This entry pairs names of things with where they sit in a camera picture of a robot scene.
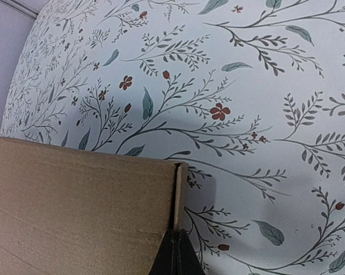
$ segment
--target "floral tablecloth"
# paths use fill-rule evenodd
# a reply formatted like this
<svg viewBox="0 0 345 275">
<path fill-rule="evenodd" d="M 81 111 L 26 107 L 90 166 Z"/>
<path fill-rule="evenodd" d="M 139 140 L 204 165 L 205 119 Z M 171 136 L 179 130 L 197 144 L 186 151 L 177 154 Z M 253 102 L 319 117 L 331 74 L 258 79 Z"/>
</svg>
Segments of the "floral tablecloth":
<svg viewBox="0 0 345 275">
<path fill-rule="evenodd" d="M 1 135 L 188 162 L 207 274 L 345 275 L 345 0 L 51 0 Z"/>
</svg>

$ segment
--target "brown cardboard box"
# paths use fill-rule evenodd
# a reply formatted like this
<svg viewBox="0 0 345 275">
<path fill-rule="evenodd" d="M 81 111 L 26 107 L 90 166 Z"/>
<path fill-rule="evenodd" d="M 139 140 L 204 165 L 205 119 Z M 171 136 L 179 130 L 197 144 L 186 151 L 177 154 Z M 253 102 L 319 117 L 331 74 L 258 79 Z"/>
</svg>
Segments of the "brown cardboard box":
<svg viewBox="0 0 345 275">
<path fill-rule="evenodd" d="M 186 170 L 0 137 L 0 275 L 148 275 Z"/>
</svg>

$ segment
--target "black pointed object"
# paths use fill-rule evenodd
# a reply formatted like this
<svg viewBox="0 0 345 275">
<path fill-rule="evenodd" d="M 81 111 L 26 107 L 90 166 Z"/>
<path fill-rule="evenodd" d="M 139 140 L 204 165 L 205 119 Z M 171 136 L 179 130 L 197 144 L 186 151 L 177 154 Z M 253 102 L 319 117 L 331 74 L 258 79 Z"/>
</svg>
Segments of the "black pointed object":
<svg viewBox="0 0 345 275">
<path fill-rule="evenodd" d="M 205 275 L 184 230 L 166 231 L 149 275 Z"/>
</svg>

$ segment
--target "cardboard box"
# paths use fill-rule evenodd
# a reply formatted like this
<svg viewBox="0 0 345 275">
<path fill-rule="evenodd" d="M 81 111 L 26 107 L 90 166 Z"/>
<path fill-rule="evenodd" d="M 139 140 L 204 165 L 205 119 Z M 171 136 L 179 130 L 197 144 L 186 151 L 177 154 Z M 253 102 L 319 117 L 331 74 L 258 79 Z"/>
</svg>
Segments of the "cardboard box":
<svg viewBox="0 0 345 275">
<path fill-rule="evenodd" d="M 186 170 L 0 137 L 0 275 L 148 275 Z"/>
</svg>

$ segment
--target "floral pattern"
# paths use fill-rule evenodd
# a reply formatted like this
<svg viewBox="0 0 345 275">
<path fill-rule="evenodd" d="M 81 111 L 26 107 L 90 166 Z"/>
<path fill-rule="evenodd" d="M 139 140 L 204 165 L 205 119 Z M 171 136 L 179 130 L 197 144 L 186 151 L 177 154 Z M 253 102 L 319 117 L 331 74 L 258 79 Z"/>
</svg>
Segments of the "floral pattern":
<svg viewBox="0 0 345 275">
<path fill-rule="evenodd" d="M 345 275 L 345 0 L 51 0 L 1 135 L 187 162 L 207 274 Z"/>
</svg>

